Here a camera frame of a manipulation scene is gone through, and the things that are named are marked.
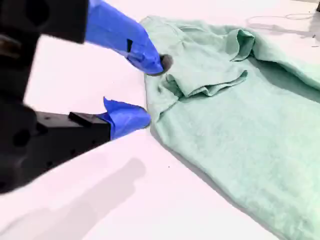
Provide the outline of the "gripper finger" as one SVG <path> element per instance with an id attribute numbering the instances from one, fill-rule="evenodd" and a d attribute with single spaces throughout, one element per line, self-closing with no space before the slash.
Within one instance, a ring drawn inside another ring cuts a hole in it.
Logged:
<path id="1" fill-rule="evenodd" d="M 103 0 L 88 2 L 85 41 L 115 51 L 149 76 L 160 76 L 173 64 L 172 56 L 157 51 L 140 23 Z"/>
<path id="2" fill-rule="evenodd" d="M 37 113 L 34 169 L 41 175 L 105 143 L 144 129 L 151 117 L 141 106 L 104 99 L 104 113 Z"/>

